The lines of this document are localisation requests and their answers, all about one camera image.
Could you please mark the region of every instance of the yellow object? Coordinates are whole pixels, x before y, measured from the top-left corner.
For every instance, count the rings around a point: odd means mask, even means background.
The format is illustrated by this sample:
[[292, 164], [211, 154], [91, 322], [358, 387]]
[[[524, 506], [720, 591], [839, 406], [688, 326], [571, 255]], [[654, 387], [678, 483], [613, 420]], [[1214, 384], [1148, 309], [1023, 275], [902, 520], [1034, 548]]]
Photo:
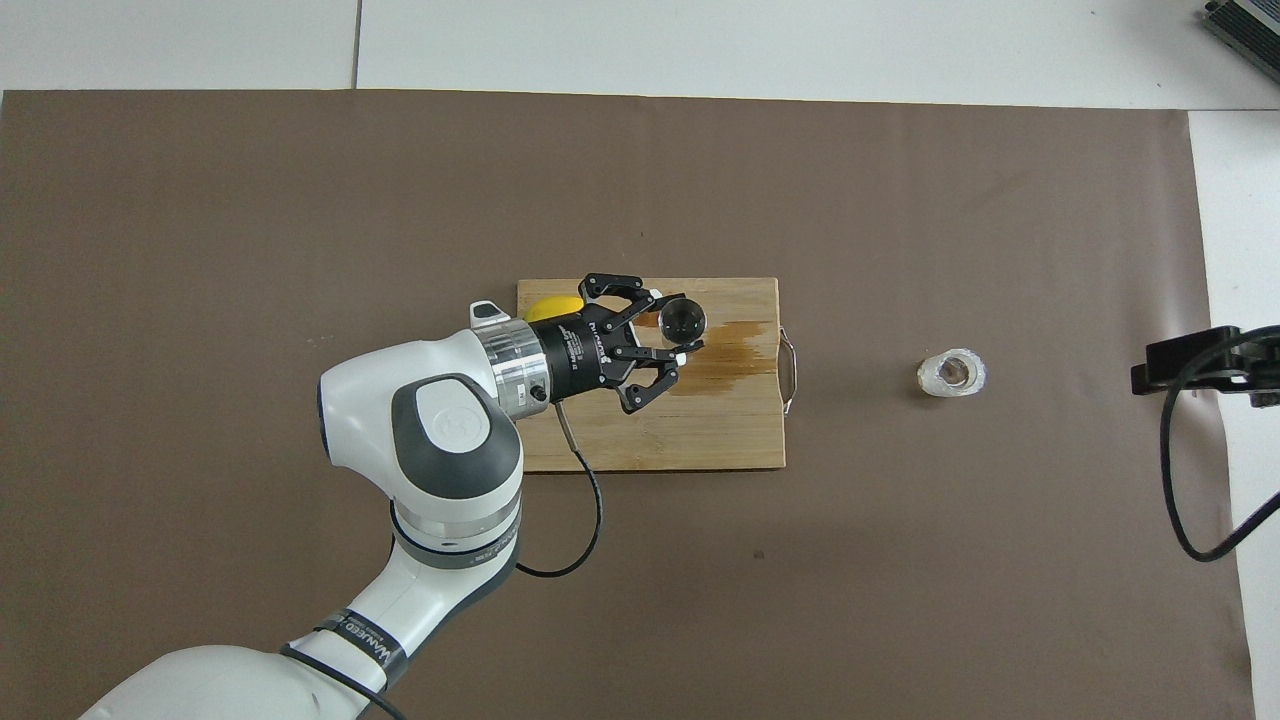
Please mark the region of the yellow object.
[[532, 323], [545, 320], [547, 318], [559, 318], [561, 315], [577, 313], [584, 305], [582, 299], [576, 295], [553, 295], [534, 302], [529, 307], [529, 311], [525, 313], [525, 322]]

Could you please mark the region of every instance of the metal handle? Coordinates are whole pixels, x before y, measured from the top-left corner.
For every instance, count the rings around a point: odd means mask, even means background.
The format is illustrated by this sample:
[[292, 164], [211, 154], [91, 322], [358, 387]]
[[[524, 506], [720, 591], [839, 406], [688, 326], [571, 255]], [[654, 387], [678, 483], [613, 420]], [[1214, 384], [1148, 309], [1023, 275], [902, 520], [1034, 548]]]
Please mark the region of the metal handle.
[[787, 348], [787, 356], [791, 357], [791, 392], [786, 395], [786, 400], [782, 401], [782, 414], [791, 414], [791, 402], [796, 398], [796, 386], [799, 383], [797, 374], [799, 368], [796, 366], [796, 346], [791, 342], [791, 337], [787, 336], [787, 329], [778, 325], [778, 347]]

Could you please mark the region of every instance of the white table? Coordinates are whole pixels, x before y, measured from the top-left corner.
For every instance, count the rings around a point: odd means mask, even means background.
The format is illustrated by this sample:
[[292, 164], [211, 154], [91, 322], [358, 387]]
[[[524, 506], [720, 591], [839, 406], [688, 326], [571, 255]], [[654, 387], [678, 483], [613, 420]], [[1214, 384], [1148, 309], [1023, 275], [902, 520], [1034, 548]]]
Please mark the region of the white table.
[[[937, 5], [0, 0], [0, 88], [401, 87], [1196, 110], [1212, 319], [1280, 322], [1280, 85], [1198, 28], [1198, 3]], [[1280, 488], [1280, 411], [1239, 397], [1221, 407], [1239, 521]], [[1280, 521], [1238, 552], [1257, 716], [1280, 720]]]

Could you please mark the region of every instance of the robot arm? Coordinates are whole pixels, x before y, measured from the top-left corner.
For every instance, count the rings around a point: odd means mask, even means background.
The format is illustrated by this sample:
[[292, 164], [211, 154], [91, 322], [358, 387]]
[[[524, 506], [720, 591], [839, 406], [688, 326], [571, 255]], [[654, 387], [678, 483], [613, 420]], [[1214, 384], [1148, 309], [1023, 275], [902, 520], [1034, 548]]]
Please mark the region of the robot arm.
[[[470, 328], [355, 357], [324, 373], [321, 433], [334, 465], [388, 497], [394, 547], [347, 607], [280, 653], [198, 647], [161, 657], [83, 717], [353, 719], [396, 683], [431, 633], [516, 566], [524, 451], [515, 420], [590, 389], [635, 413], [701, 347], [704, 316], [640, 278], [593, 274], [577, 310], [534, 322], [471, 305]], [[604, 295], [630, 305], [613, 311]], [[632, 320], [662, 311], [673, 348], [640, 347]], [[627, 384], [655, 368], [649, 387]]]

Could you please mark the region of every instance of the black cable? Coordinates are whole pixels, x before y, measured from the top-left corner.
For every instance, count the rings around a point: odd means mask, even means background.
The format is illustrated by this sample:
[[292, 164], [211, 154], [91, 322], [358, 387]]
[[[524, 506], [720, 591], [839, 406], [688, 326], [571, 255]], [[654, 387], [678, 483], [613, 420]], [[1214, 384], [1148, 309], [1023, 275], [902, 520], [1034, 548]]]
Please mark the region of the black cable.
[[1170, 470], [1169, 460], [1169, 428], [1174, 419], [1174, 404], [1178, 402], [1178, 396], [1187, 387], [1187, 383], [1192, 380], [1196, 373], [1201, 372], [1217, 355], [1231, 350], [1233, 347], [1239, 347], [1247, 342], [1253, 342], [1258, 340], [1280, 340], [1280, 325], [1267, 325], [1265, 328], [1258, 328], [1256, 331], [1249, 331], [1247, 333], [1240, 333], [1239, 336], [1224, 340], [1212, 347], [1208, 347], [1196, 357], [1192, 357], [1187, 365], [1178, 373], [1174, 382], [1169, 383], [1167, 393], [1165, 395], [1165, 407], [1160, 414], [1160, 479], [1165, 488], [1165, 507], [1169, 510], [1169, 520], [1174, 524], [1174, 534], [1178, 536], [1178, 544], [1183, 546], [1183, 550], [1193, 560], [1201, 562], [1212, 562], [1225, 556], [1228, 552], [1235, 550], [1235, 546], [1240, 544], [1240, 541], [1249, 537], [1249, 533], [1256, 530], [1267, 518], [1270, 518], [1276, 510], [1280, 510], [1280, 492], [1271, 496], [1271, 500], [1266, 501], [1257, 510], [1253, 511], [1244, 523], [1240, 523], [1239, 528], [1231, 530], [1231, 534], [1226, 536], [1221, 543], [1213, 550], [1203, 552], [1197, 550], [1192, 544], [1190, 539], [1187, 538], [1187, 530], [1183, 528], [1181, 518], [1178, 515], [1178, 505], [1174, 502], [1174, 478]]
[[343, 675], [342, 673], [334, 670], [333, 667], [325, 665], [324, 662], [320, 662], [315, 657], [311, 657], [310, 655], [303, 655], [293, 650], [293, 647], [288, 644], [282, 647], [279, 652], [284, 657], [297, 660], [298, 662], [306, 665], [307, 667], [315, 670], [316, 673], [320, 673], [321, 675], [332, 680], [342, 683], [343, 685], [347, 685], [348, 688], [365, 696], [365, 698], [369, 700], [369, 702], [376, 705], [378, 707], [381, 707], [387, 712], [387, 715], [390, 715], [394, 720], [407, 720], [404, 717], [404, 714], [397, 710], [394, 705], [388, 702], [387, 698], [381, 696], [381, 693], [375, 693], [374, 691], [366, 688], [365, 685], [357, 683], [356, 680], [352, 680], [351, 678]]
[[573, 570], [577, 570], [586, 559], [591, 556], [591, 551], [595, 550], [595, 543], [600, 539], [600, 527], [604, 525], [604, 497], [600, 496], [600, 482], [595, 478], [595, 470], [582, 456], [582, 451], [579, 450], [577, 442], [573, 439], [573, 430], [568, 427], [568, 419], [564, 416], [564, 410], [561, 404], [556, 404], [556, 415], [559, 416], [561, 429], [564, 430], [564, 439], [568, 441], [568, 448], [573, 451], [573, 456], [577, 461], [582, 464], [582, 470], [586, 471], [586, 479], [591, 480], [591, 492], [595, 493], [595, 530], [591, 533], [591, 542], [586, 543], [586, 550], [577, 560], [570, 562], [568, 565], [561, 568], [559, 570], [536, 570], [522, 562], [516, 562], [516, 569], [526, 575], [532, 575], [535, 578], [563, 578]]

